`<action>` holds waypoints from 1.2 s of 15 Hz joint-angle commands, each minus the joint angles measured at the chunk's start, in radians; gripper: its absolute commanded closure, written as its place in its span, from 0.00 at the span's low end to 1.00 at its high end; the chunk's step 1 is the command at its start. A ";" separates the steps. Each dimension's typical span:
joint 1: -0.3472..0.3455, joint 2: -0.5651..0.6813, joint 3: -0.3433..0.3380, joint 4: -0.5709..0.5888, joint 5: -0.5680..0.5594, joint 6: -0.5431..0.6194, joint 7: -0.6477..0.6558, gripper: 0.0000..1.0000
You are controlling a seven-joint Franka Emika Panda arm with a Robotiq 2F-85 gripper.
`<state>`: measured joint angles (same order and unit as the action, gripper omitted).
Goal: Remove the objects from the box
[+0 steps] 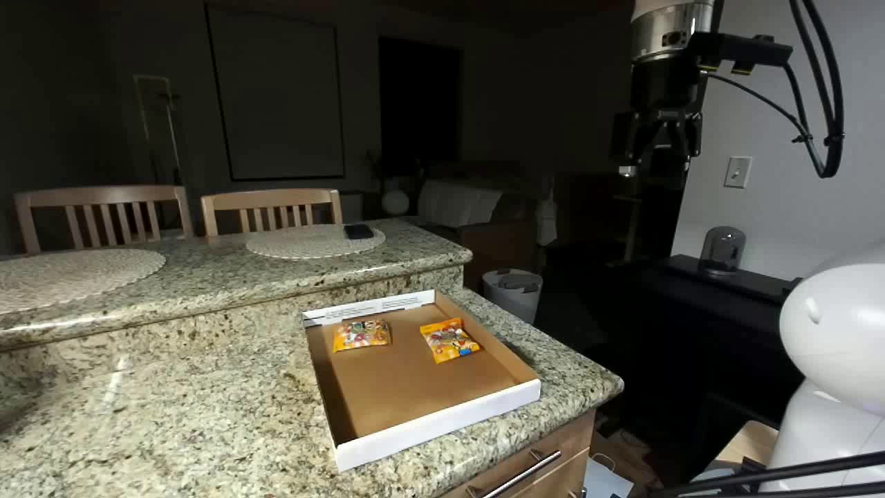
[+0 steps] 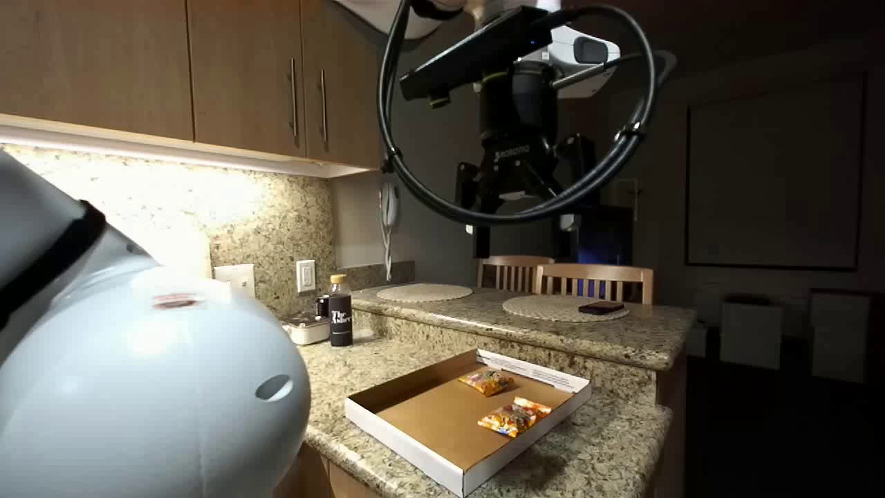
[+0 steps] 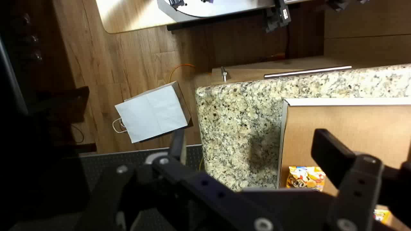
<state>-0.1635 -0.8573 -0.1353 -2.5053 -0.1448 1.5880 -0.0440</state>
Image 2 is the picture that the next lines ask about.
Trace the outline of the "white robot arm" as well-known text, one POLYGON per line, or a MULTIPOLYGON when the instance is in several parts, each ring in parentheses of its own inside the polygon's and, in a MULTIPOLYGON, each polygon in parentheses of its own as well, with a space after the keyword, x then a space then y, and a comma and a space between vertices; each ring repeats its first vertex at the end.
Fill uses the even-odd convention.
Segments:
MULTIPOLYGON (((444 203, 393 136, 393 77, 408 15, 449 19, 467 0, 400 0, 390 12, 376 119, 383 170, 430 212, 467 224, 517 224, 573 207, 639 149, 660 71, 621 8, 506 6, 402 76, 407 101, 441 101, 491 71, 546 50, 581 17, 636 36, 643 95, 611 149, 570 188, 517 214, 444 203)), ((271 498, 307 434, 313 391, 268 307, 217 281, 160 266, 108 219, 1 152, 1 498, 271 498)))

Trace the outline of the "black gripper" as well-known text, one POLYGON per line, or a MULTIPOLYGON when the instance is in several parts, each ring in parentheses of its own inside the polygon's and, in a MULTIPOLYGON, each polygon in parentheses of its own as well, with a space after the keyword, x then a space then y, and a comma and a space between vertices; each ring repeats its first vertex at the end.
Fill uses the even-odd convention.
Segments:
POLYGON ((508 203, 544 203, 578 184, 593 165, 582 133, 557 136, 555 72, 517 65, 480 83, 480 165, 456 166, 456 203, 498 214, 508 203))

